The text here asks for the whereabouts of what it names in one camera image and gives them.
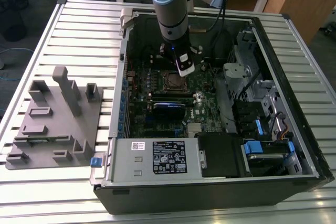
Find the metal slatted table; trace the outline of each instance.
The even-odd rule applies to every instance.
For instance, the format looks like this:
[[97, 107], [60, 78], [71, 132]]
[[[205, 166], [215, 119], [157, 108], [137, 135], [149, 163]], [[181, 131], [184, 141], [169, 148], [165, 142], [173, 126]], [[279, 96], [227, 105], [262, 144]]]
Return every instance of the metal slatted table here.
[[[151, 5], [68, 0], [57, 4], [35, 53], [0, 125], [0, 223], [335, 223], [336, 182], [292, 196], [276, 206], [159, 215], [109, 215], [89, 183], [90, 167], [7, 170], [32, 80], [56, 85], [55, 65], [65, 65], [78, 86], [104, 87], [95, 152], [107, 150], [114, 84], [121, 42], [120, 13], [124, 7]], [[196, 9], [217, 13], [217, 10]], [[251, 16], [247, 12], [228, 12]], [[290, 20], [275, 14], [252, 14], [261, 20], [319, 145], [336, 176], [336, 94]]]

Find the blue cable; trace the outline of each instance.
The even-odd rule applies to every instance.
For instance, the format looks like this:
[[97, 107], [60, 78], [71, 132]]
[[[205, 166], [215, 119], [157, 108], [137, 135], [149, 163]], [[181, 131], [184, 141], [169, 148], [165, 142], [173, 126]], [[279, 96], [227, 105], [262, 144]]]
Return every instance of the blue cable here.
[[18, 81], [18, 80], [21, 80], [21, 78], [18, 78], [18, 79], [6, 79], [6, 78], [0, 77], [0, 80], [3, 80], [3, 81]]

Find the white label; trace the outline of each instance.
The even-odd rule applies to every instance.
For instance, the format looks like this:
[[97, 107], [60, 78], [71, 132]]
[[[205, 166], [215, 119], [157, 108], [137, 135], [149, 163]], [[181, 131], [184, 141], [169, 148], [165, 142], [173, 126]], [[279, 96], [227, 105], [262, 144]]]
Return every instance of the white label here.
[[132, 142], [132, 151], [144, 151], [145, 142]]

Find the warning label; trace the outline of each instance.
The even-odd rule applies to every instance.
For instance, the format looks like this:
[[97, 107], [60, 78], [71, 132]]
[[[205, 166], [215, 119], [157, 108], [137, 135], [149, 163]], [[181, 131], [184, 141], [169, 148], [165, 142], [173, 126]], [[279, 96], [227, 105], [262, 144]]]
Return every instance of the warning label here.
[[153, 172], [187, 173], [184, 141], [153, 142]]

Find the blue connector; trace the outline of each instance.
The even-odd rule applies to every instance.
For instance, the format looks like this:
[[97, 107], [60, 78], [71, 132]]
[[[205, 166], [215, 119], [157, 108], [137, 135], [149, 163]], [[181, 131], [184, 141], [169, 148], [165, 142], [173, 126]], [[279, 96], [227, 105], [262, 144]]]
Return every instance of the blue connector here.
[[245, 154], [263, 153], [260, 141], [248, 141], [244, 144]]
[[92, 168], [100, 168], [103, 166], [103, 159], [101, 157], [92, 157], [90, 166]]
[[295, 151], [295, 147], [293, 142], [288, 142], [288, 147], [289, 147], [289, 151], [292, 153]]

